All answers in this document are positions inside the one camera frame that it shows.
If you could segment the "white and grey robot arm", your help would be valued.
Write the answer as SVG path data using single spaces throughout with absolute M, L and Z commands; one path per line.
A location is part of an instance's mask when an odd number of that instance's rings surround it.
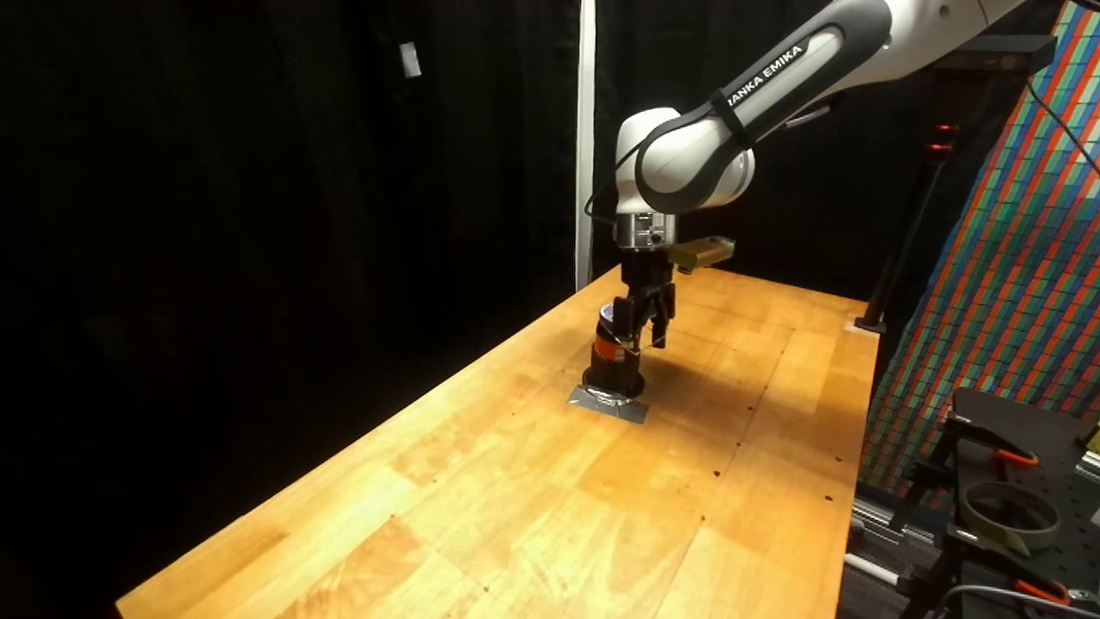
M 650 107 L 620 123 L 617 244 L 625 297 L 597 341 L 636 352 L 673 318 L 671 246 L 686 212 L 730 205 L 756 174 L 756 145 L 836 91 L 903 80 L 964 49 L 1026 0 L 830 0 L 695 111 Z

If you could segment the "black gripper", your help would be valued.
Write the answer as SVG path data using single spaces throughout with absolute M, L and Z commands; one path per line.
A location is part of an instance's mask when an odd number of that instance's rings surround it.
M 624 254 L 625 297 L 617 298 L 617 337 L 625 344 L 641 341 L 641 303 L 654 303 L 654 346 L 669 346 L 669 328 L 673 318 L 673 266 L 665 250 L 625 250 Z

